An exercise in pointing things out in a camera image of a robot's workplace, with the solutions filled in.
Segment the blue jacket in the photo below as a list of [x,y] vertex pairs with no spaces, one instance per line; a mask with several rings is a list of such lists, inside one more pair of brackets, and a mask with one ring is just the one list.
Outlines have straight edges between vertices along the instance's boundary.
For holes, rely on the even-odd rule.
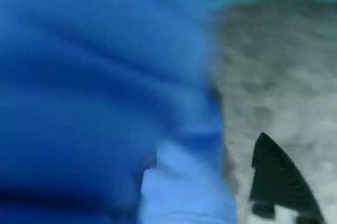
[[204,9],[0,0],[1,223],[234,223]]

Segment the black plastic piece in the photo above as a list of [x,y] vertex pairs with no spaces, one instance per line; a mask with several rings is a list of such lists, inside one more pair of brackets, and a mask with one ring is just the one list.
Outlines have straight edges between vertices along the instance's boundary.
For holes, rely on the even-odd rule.
[[300,171],[290,157],[266,133],[255,144],[252,167],[255,169],[250,200],[252,212],[274,219],[274,206],[298,213],[296,224],[323,224],[320,207]]

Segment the blue fabric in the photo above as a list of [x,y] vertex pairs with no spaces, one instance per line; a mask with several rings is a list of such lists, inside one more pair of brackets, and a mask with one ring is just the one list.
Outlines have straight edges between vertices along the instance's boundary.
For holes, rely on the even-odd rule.
[[[193,153],[204,178],[160,185],[150,173],[145,185],[176,195],[196,184],[215,223],[233,223],[232,199],[215,193],[223,137],[203,14],[202,0],[0,0],[1,223],[135,223],[143,169],[167,141]],[[143,194],[143,206],[156,201]]]

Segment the light blue fabric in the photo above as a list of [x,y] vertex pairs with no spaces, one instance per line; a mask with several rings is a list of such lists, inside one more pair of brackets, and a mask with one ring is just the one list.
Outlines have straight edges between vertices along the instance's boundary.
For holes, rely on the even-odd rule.
[[158,150],[157,168],[144,174],[144,224],[235,224],[236,207],[219,173],[172,142]]
[[[198,27],[205,5],[0,0],[0,223],[134,224],[143,169],[166,141],[205,166],[200,178],[167,177],[167,195],[199,187],[215,212],[191,211],[233,219],[233,199],[215,193],[223,132]],[[169,170],[179,167],[194,169]],[[153,195],[143,192],[149,206]]]

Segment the concrete ground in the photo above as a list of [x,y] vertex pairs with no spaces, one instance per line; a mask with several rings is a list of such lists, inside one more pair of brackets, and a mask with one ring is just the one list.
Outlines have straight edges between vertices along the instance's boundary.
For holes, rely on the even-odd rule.
[[[231,9],[222,27],[225,56],[218,65],[225,67],[218,86],[239,181],[240,224],[267,223],[250,216],[247,203],[254,143],[263,131],[289,154],[327,223],[335,223],[337,5],[263,0]],[[278,216],[277,223],[291,223],[287,215]]]

